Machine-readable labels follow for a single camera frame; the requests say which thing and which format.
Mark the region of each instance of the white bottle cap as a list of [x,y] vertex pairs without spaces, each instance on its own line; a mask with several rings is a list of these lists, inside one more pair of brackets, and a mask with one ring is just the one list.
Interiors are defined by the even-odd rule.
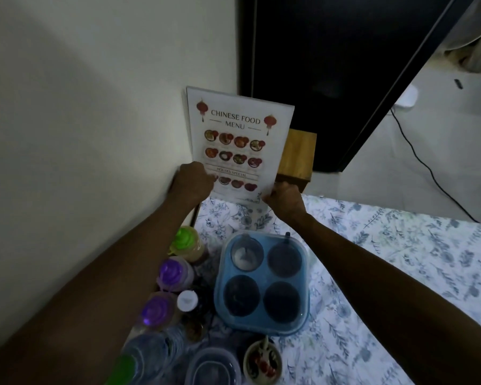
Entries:
[[195,291],[183,291],[176,300],[176,306],[182,312],[191,312],[197,305],[198,295]]

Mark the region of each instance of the blue plastic tray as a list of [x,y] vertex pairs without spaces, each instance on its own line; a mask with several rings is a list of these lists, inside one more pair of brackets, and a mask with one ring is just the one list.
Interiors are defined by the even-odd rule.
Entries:
[[[233,258],[236,260],[239,258],[232,257],[232,249],[234,255],[237,255],[239,244],[246,243],[247,240],[253,245],[252,239],[261,245],[263,258],[259,258],[261,263],[256,269],[244,271],[235,265]],[[301,267],[293,274],[297,269],[296,262],[299,263],[296,257],[301,258]],[[253,281],[246,284],[246,277],[251,278],[255,284]],[[237,281],[242,279],[242,282],[236,285],[237,290],[234,294],[231,294],[229,288],[235,285],[232,278]],[[259,293],[258,303],[254,299],[256,287]],[[253,290],[253,294],[247,298],[247,291],[250,290]],[[310,307],[308,257],[305,248],[298,240],[291,238],[289,233],[286,236],[255,231],[235,233],[223,245],[214,289],[214,304],[219,317],[233,329],[266,335],[285,336],[296,333],[305,324]]]

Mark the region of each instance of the wooden block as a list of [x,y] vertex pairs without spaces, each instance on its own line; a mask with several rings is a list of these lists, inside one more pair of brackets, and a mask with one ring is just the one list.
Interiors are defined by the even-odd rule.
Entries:
[[276,181],[295,184],[302,193],[312,178],[317,134],[289,129]]

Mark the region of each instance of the menu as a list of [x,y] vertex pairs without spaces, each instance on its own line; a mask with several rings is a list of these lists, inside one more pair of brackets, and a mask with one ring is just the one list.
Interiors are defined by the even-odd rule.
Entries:
[[269,194],[294,106],[187,87],[192,155],[215,176],[212,196],[250,206]]

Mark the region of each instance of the red lantern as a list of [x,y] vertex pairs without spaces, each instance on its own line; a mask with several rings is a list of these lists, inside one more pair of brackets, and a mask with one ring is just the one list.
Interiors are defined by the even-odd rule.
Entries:
[[267,135],[269,135],[269,130],[276,124],[276,119],[273,115],[269,115],[263,119],[263,122],[267,125]]
[[208,110],[208,105],[201,100],[196,104],[196,108],[199,110],[199,114],[201,115],[201,121],[204,122],[205,120],[203,120],[203,116],[205,116],[205,112]]

